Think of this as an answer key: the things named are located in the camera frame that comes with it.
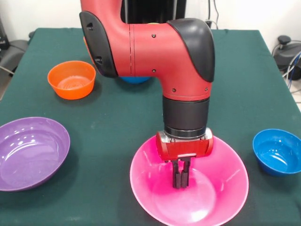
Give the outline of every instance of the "cable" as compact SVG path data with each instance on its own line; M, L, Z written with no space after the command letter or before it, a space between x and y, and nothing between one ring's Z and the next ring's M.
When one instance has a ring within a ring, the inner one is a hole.
M291 72L294 68L295 68L295 66L293 65L293 66L291 67L291 69L290 69L289 72ZM287 72L285 72L285 73L282 75L282 78L284 78L286 75L287 75Z
M215 8L215 11L216 11L216 14L217 14L217 17L216 17L216 23L217 23L218 22L218 17L220 16L220 14L217 11L215 0L213 0L213 3L214 3L214 8Z
M289 87L288 87L289 89L291 89L291 86L292 86L292 80L293 80L293 74L294 74L294 72L295 72L296 64L298 63L299 59L300 59L300 55L299 55L299 56L295 59L295 61L294 61L293 71L292 71L292 73L291 73L290 84L289 84Z
M5 67L0 66L0 69L4 70L4 71L6 71L6 72L8 72L8 73L10 73L10 74L15 74L15 73L13 73L11 70L9 70L9 69L7 69L7 68L5 68Z
M275 50L276 50L279 46L281 46L281 44L278 44L278 45L276 45L276 46L273 48L272 56L274 56L274 52L275 52Z
M218 30L217 23L216 23L214 20L206 20L206 21L210 21L210 22L214 23L214 24L215 24L215 26L216 26L216 29Z
M301 91L301 89L296 90L296 91L294 91L294 92L291 92L291 94L293 94L293 93L298 93L298 92L300 92L300 91Z
M288 85L288 74L290 72L290 65L292 65L295 62L296 58L300 57L300 55L301 55L301 51L296 56L294 56L293 59L291 60L291 62L288 64L289 66L288 66L287 72L286 72L286 74L287 74L286 75L286 84L287 85Z
M208 20L210 20L210 13L211 13L211 5L210 0L208 0Z
M12 46L12 47L15 47L15 48L17 48L17 49L19 49L19 50L21 50L22 52L25 53L25 50L24 50L24 49L22 49L22 48L20 48L20 47L18 47L18 46L12 45L12 44L9 44L9 45Z

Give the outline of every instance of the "bowl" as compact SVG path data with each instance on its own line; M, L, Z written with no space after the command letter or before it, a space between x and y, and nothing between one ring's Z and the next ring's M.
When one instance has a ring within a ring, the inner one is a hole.
M0 191L32 189L50 179L70 147L67 130L48 118L29 117L0 127Z
M170 226L225 224L242 209L249 190L240 157L217 137L210 156L191 159L189 187L172 187L172 164L160 159L155 137L136 152L130 183L141 207Z
M139 84L146 82L150 77L120 77L123 81L131 84Z
M53 67L48 73L48 82L55 93L67 100L81 99L94 87L95 68L84 61L67 61Z
M301 140L285 130L260 131L253 139L253 151L261 168L270 175L301 172Z

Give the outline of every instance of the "purple bowl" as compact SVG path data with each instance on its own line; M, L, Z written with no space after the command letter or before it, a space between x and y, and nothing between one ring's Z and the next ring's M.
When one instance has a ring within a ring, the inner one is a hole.
M60 123L42 117L22 118L0 127L0 191L37 187L60 168L70 137Z

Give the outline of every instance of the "bowl rim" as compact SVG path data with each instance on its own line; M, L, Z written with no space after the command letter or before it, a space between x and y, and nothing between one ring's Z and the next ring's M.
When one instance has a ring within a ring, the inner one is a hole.
M55 68L60 67L60 66L63 65L63 64L72 63L72 62L77 62L77 63L83 64L83 65L87 65L88 67L92 68L92 69L93 69L93 78L92 78L92 80L91 80L90 82L88 82L86 85L81 86L81 87L79 87L79 88L75 88L75 89L62 89L62 88L58 88L57 86L53 85L53 84L49 81L50 74L53 72L53 70L54 70ZM82 61L82 60L69 60L69 61L61 62L61 63L55 65L53 68L51 68L50 71L49 71L48 74L47 74L47 81L48 81L48 83L49 83L53 88L55 88L55 89L57 89L57 90L63 90L63 91L74 91L74 90L78 90L78 89L82 89L82 88L84 88L84 87L87 87L87 86L89 86L91 83L94 83L95 78L96 78L96 70L95 70L95 68L94 68L91 64L89 64L88 62Z
M255 142L255 139L257 138L258 135L260 135L261 133L263 132L267 132L267 131L282 131L284 133L287 133L288 135L291 135L295 138L297 138L298 140L300 140L300 138L298 138L296 135L294 135L293 133L290 133L284 129L273 129L273 128L270 128L270 129L263 129L261 131L259 131L253 138L253 141L252 141L252 146L253 146L253 152L256 156L256 158L260 161L261 164L263 164L264 166L266 166L267 168L271 169L272 171L274 172L277 172L277 173L281 173L281 174L287 174L287 175L292 175L292 174L296 174L296 173L300 173L301 172L301 169L298 170L298 171L293 171L293 172L284 172L284 171L281 171L281 170L278 170L276 168L273 168L271 166L269 166L268 164L266 164L264 161L261 160L261 158L258 156L257 152L255 151L255 147L254 147L254 142Z
M131 161L131 166L130 166L130 185L131 185L131 190L134 194L134 197L135 199L137 200L137 202L139 203L139 205L142 207L142 209L144 209L144 211L146 211L150 216L152 216L154 219L156 219L157 221L167 225L167 226L172 226L170 223L164 221L164 220L159 220L158 217L155 216L155 214L151 213L149 211L148 208L145 207L145 205L141 202L141 200L139 199L139 196L133 186L133 162L137 156L137 153L138 151L142 148L143 145L145 145L146 143L148 143L151 139L153 139L155 137L154 136L151 136L150 138L148 138L146 141L144 141L142 143L142 145L137 149L137 151L135 152L134 156L133 156L133 159ZM249 175L248 175L248 171L246 169L246 165L244 164L244 161L241 159L241 157L239 156L239 154L228 144L226 143L224 140L222 140L221 138L219 137L216 137L214 136L215 139L218 139L220 140L221 142L223 142L226 146L228 146L232 151L233 151L233 154L240 160L240 163L242 164L242 170L244 171L245 173L245 179L246 179L246 193L245 193L245 196L244 196L244 199L240 205L240 207L236 210L235 213L233 213L230 217L228 217L227 219L225 219L223 222L220 222L218 224L216 224L215 226L221 226L221 225L224 225L225 223L231 221L235 216L237 216L237 214L242 210L242 208L244 207L245 203L246 203L246 200L248 198L248 195L249 195L249 192L250 192L250 182L249 182Z
M0 129L2 129L3 127L5 126L8 126L9 124L11 123L14 123L16 121L22 121L22 120L26 120L26 119L43 119L43 120L50 120L56 124L58 124L59 126L61 126L63 128L63 130L66 131L66 134L67 134L67 148L66 148L66 154L65 156L62 158L62 161L60 164L58 164L49 174L47 174L43 179L39 180L38 182L35 182L35 183L32 183L31 185L29 186L24 186L24 187L20 187L20 188L12 188L12 189L2 189L0 188L0 191L2 192L18 192L18 191L24 191L24 190L28 190L28 189L31 189L32 187L36 186L36 185L40 185L41 183L43 183L46 179L52 177L52 175L61 167L61 165L65 162L65 159L67 158L67 155L69 153L69 150L70 150L70 144L71 144L71 139L70 139L70 135L68 133L68 130L65 128L65 126L63 126L61 123L59 123L58 121L56 120L53 120L53 119L50 119L50 118L46 118L46 117L40 117L40 116L30 116L30 117L23 117L23 118L19 118L19 119L15 119L15 120L12 120L12 121L9 121L5 124L3 124L2 126L0 126Z

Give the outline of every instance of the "blue bowl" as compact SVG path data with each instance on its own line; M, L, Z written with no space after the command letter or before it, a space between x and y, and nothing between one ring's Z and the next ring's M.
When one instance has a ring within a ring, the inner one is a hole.
M280 129L266 129L253 139L253 150L262 169L273 176L301 172L301 140Z
M138 84L138 83L143 83L150 79L150 77L120 77L123 81L126 81L128 83L132 84Z

